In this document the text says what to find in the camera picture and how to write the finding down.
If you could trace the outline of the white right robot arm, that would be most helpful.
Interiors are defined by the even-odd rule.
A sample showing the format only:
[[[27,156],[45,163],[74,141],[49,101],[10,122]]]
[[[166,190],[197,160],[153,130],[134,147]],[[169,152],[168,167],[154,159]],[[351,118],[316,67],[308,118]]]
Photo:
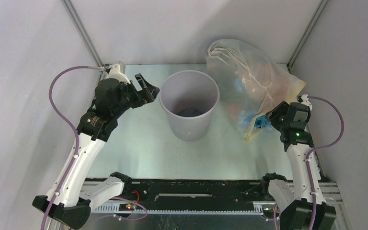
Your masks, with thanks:
[[[280,132],[280,141],[291,165],[293,188],[284,178],[271,175],[260,186],[260,196],[276,201],[282,230],[329,230],[336,219],[335,208],[329,206],[315,174],[311,134],[306,131],[311,109],[304,103],[282,101],[266,119]]]

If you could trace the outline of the white plastic trash bin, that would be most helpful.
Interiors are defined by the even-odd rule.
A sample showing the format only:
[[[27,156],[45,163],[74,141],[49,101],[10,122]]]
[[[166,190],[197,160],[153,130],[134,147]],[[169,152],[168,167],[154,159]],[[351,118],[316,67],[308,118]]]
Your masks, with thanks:
[[[183,141],[196,141],[207,133],[219,98],[216,82],[197,70],[169,76],[159,93],[171,130]]]

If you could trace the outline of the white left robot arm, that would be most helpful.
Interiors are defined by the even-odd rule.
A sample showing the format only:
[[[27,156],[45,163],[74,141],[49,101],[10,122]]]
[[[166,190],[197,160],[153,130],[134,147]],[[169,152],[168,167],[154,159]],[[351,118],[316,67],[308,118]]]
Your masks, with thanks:
[[[45,195],[38,195],[32,205],[44,214],[41,229],[51,218],[70,227],[81,229],[92,211],[106,200],[132,195],[126,175],[111,174],[96,191],[81,193],[93,161],[118,126],[118,119],[129,109],[142,107],[156,100],[160,89],[136,74],[141,90],[137,90],[124,74],[115,74],[100,81],[87,112],[74,126],[53,104],[53,109],[72,128],[75,141],[60,175]]]

